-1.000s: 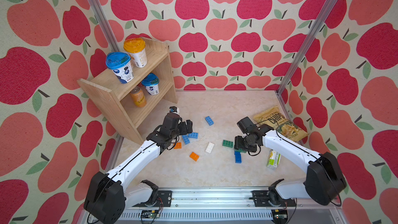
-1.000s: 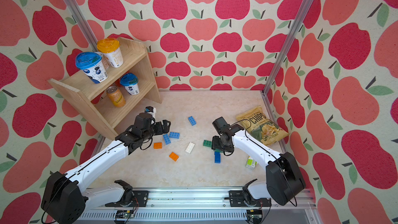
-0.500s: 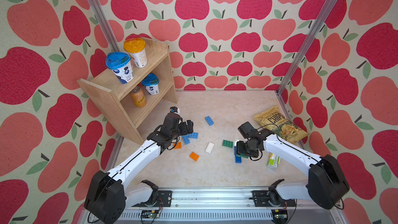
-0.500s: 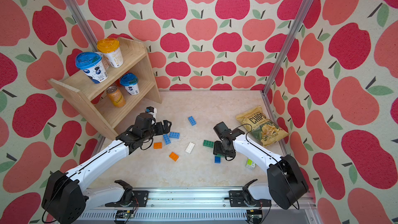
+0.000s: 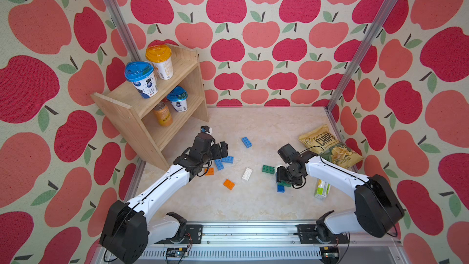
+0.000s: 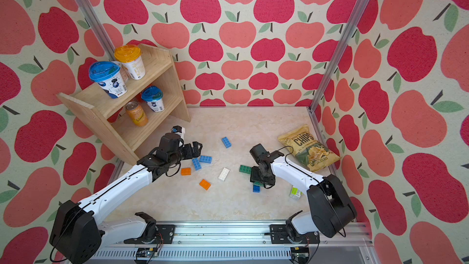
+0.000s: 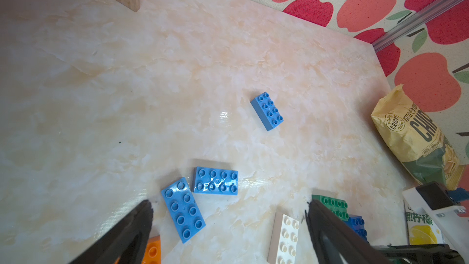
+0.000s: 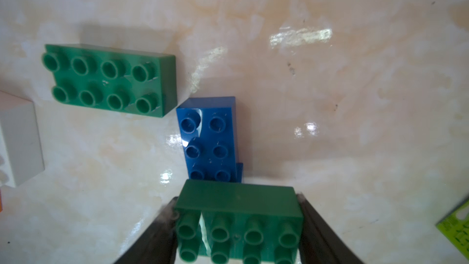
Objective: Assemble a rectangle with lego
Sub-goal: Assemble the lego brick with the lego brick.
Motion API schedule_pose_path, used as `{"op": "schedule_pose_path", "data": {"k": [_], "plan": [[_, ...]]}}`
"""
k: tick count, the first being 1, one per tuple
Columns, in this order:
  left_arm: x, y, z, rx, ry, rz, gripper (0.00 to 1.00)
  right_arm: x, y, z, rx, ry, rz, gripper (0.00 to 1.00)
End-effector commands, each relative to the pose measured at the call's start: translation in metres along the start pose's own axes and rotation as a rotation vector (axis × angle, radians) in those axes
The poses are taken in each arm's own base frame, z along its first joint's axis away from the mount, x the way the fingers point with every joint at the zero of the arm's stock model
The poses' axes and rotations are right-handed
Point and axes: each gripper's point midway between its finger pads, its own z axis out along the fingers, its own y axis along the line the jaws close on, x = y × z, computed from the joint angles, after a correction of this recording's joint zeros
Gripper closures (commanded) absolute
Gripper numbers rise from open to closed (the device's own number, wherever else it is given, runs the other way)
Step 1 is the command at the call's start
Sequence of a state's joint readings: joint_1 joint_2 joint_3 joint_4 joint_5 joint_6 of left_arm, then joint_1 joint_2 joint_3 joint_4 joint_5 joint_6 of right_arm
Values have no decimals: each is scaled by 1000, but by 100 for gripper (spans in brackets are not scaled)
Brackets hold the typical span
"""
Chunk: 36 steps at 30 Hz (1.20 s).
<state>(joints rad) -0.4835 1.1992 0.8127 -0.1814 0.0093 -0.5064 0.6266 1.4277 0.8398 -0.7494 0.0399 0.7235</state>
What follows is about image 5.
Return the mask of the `green lego brick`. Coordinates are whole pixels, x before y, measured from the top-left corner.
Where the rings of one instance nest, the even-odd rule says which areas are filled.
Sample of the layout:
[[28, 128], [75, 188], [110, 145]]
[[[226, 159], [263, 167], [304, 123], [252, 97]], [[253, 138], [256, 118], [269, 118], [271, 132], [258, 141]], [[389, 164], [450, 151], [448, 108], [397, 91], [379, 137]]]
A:
[[263, 165], [261, 168], [261, 172], [274, 175], [276, 173], [276, 169], [272, 166]]

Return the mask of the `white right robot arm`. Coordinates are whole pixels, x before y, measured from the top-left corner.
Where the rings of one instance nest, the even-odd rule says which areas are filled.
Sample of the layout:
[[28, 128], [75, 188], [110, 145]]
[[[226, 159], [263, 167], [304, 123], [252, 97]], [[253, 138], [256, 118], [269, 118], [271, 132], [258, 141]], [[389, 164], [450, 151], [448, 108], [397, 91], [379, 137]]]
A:
[[287, 166], [279, 166], [276, 178], [301, 188], [308, 176], [315, 177], [339, 189], [354, 200], [350, 210], [330, 211], [321, 216], [313, 234], [321, 243], [330, 243], [341, 233], [368, 233], [376, 238], [396, 230], [405, 211], [386, 178], [372, 177], [349, 171], [332, 164], [309, 150], [298, 152], [290, 144], [278, 150]]

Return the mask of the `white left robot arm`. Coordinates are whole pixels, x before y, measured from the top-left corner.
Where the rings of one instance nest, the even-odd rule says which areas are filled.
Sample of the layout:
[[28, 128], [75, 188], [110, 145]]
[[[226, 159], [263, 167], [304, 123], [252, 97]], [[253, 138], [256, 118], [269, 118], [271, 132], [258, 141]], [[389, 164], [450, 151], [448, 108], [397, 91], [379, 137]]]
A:
[[100, 244], [125, 264], [133, 264], [149, 244], [186, 238], [187, 220], [169, 212], [152, 227], [150, 220], [180, 188], [198, 176], [211, 161], [228, 156], [228, 144], [208, 140], [195, 143], [175, 159], [164, 176], [136, 197], [111, 205], [100, 237]]

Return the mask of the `dark blue lego brick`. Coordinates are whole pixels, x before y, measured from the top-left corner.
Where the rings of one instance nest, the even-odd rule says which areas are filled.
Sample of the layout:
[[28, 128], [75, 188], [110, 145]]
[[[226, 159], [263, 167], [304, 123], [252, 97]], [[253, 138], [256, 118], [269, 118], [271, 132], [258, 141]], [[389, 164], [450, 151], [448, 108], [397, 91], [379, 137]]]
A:
[[278, 193], [284, 193], [285, 192], [285, 187], [282, 185], [277, 185], [277, 192]]

